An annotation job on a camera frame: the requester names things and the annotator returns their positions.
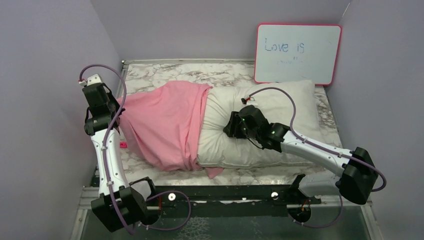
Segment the white pillow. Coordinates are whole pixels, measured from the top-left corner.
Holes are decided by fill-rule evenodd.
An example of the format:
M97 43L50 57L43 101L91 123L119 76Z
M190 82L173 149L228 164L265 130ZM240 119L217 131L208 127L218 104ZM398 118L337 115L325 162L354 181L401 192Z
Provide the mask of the white pillow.
M197 162L233 169L304 164L302 157L278 148L290 129L324 140L314 91L311 80L213 87L207 94Z

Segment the pink pillowcase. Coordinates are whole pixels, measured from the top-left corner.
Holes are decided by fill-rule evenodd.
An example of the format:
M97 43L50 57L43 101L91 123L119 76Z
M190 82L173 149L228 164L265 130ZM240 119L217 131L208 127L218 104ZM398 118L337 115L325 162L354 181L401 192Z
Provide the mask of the pink pillowcase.
M164 172L201 170L199 142L213 90L206 83L176 80L118 98L127 149Z

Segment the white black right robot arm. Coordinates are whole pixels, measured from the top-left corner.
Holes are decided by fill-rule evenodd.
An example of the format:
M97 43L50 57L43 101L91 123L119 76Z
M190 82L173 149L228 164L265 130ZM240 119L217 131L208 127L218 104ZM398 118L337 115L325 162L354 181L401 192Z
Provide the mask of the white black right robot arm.
M300 204L308 197L340 195L364 205L373 191L378 173L369 152L333 147L298 135L282 123L270 123L252 105L232 111L223 132L230 138L255 140L260 149L301 157L329 170L329 174L307 175L288 190L289 199Z

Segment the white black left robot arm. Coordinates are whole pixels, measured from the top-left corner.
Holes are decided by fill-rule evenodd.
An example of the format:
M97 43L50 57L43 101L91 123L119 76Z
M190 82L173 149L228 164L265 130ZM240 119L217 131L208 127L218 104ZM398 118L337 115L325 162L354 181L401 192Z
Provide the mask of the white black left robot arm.
M104 83L89 83L82 92L88 102L84 130L96 151L99 170L99 197L91 202L95 216L110 231L115 232L147 220L147 206L157 200L157 191L150 179L129 183L120 152L118 116L122 107Z

